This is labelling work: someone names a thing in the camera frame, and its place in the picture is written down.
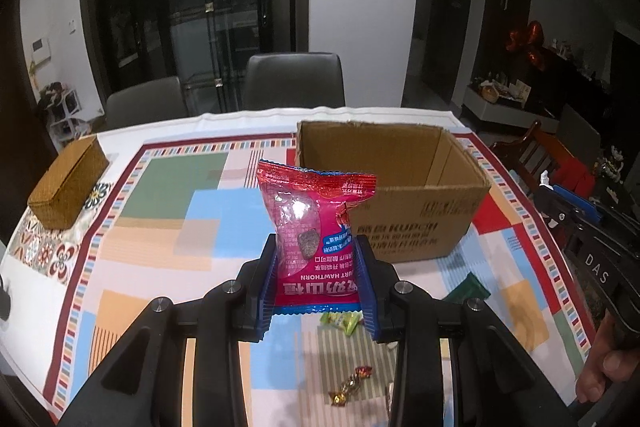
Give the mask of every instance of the tablecloth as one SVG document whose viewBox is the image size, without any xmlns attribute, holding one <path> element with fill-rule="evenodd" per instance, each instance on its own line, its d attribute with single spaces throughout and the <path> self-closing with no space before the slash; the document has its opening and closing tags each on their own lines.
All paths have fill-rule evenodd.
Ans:
<svg viewBox="0 0 640 427">
<path fill-rule="evenodd" d="M 62 415 L 151 298 L 202 297 L 259 255 L 273 227 L 255 166 L 260 158 L 292 163 L 292 131 L 303 118 L 435 123 L 455 133 L 492 178 L 490 194 L 451 255 L 397 264 L 398 275 L 442 298 L 473 272 L 491 291 L 492 309 L 563 399 L 573 399 L 590 323 L 582 320 L 566 265 L 538 214 L 473 133 L 450 113 L 278 110 L 102 134 L 111 165 L 76 225 L 47 232 L 25 213 L 0 265 L 14 302 L 0 327 L 0 349 L 52 415 Z M 185 426 L 191 423 L 193 350 L 189 343 Z M 240 353 L 252 426 L 386 420 L 383 391 L 393 379 L 395 352 L 373 344 L 362 328 L 347 339 L 320 327 L 317 315 L 276 316 L 265 340 L 241 344 Z M 327 391 L 348 367 L 364 362 L 375 365 L 376 375 L 360 399 L 352 407 L 330 407 Z"/>
</svg>

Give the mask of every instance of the hand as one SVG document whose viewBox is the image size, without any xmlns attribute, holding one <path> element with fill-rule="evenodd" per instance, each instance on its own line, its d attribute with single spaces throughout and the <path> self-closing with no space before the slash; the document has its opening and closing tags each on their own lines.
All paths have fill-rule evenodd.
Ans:
<svg viewBox="0 0 640 427">
<path fill-rule="evenodd" d="M 640 349 L 615 349 L 614 324 L 613 316 L 607 311 L 575 383 L 575 394 L 580 403 L 598 401 L 604 393 L 606 378 L 614 382 L 627 381 L 640 361 Z"/>
</svg>

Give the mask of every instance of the pink snack package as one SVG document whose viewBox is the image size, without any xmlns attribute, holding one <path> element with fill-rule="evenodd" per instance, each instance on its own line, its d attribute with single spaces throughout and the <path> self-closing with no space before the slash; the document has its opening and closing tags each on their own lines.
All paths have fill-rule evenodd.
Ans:
<svg viewBox="0 0 640 427">
<path fill-rule="evenodd" d="M 357 303 L 347 210 L 374 195 L 376 177 L 317 172 L 260 160 L 257 178 L 276 227 L 275 305 Z"/>
</svg>

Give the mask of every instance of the chair backrest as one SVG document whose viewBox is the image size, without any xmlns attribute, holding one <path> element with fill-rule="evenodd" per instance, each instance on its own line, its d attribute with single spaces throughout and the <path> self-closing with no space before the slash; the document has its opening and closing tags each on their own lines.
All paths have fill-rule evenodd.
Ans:
<svg viewBox="0 0 640 427">
<path fill-rule="evenodd" d="M 600 133 L 568 104 L 562 109 L 556 138 L 589 169 L 600 156 Z"/>
<path fill-rule="evenodd" d="M 340 58 L 333 53 L 269 53 L 249 59 L 242 105 L 273 107 L 344 106 Z"/>
<path fill-rule="evenodd" d="M 540 174 L 548 171 L 549 176 L 573 155 L 558 138 L 540 130 L 540 120 L 536 120 L 522 138 L 513 142 L 495 142 L 490 149 L 502 164 L 513 170 L 533 192 L 540 185 Z"/>
<path fill-rule="evenodd" d="M 142 123 L 189 116 L 177 76 L 158 78 L 127 87 L 107 99 L 107 128 L 120 129 Z"/>
</svg>

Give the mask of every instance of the cardboard box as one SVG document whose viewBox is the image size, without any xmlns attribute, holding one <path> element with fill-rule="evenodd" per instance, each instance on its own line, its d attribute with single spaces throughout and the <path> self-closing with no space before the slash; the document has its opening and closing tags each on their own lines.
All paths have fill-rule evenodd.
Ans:
<svg viewBox="0 0 640 427">
<path fill-rule="evenodd" d="M 302 121 L 297 158 L 308 169 L 377 175 L 376 195 L 350 210 L 351 230 L 390 263 L 448 255 L 491 187 L 441 127 Z"/>
<path fill-rule="evenodd" d="M 46 229 L 69 229 L 108 165 L 97 137 L 71 142 L 33 189 L 29 207 Z"/>
</svg>

